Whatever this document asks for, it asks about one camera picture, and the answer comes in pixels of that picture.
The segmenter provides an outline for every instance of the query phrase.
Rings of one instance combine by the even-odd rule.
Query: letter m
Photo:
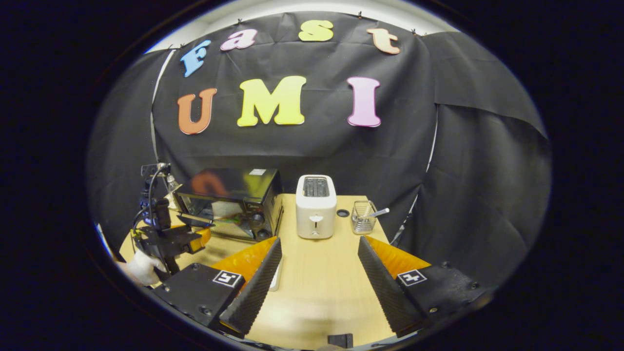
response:
[[[240,127],[250,127],[258,124],[254,114],[254,107],[260,115],[262,123],[271,121],[275,109],[280,108],[275,116],[276,124],[302,124],[304,117],[301,114],[301,87],[306,83],[305,77],[284,77],[271,94],[261,79],[251,79],[242,82],[243,111],[236,122]]]

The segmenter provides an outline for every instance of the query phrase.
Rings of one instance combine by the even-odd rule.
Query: white toaster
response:
[[[299,178],[296,193],[297,234],[306,239],[325,239],[334,234],[336,189],[326,175]]]

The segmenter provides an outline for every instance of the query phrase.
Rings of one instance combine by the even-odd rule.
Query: orange letter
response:
[[[212,113],[212,97],[217,93],[215,88],[203,90],[199,93],[202,99],[202,116],[197,122],[191,122],[191,103],[195,100],[194,94],[184,95],[178,99],[178,125],[184,134],[198,134],[210,124]]]
[[[390,44],[390,40],[399,40],[399,38],[388,33],[387,29],[371,28],[367,29],[366,32],[373,35],[373,43],[375,43],[375,46],[379,50],[382,50],[383,52],[387,52],[388,54],[392,55],[396,55],[401,52],[398,47],[394,47]]]

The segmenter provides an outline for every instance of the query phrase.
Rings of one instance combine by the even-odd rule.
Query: toaster oven knob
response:
[[[256,213],[251,217],[251,226],[254,228],[261,227],[265,223],[265,216]]]
[[[262,241],[262,240],[265,240],[265,239],[269,239],[269,232],[267,232],[264,229],[259,230],[258,234],[257,234],[257,240],[258,241]]]

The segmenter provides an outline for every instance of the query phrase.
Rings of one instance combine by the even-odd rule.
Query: blue letter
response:
[[[199,67],[202,66],[203,59],[206,56],[206,49],[210,45],[210,41],[206,40],[203,43],[195,46],[191,51],[187,52],[180,61],[184,62],[184,67],[186,67],[187,71],[184,74],[185,77],[190,76],[193,72],[195,72]]]

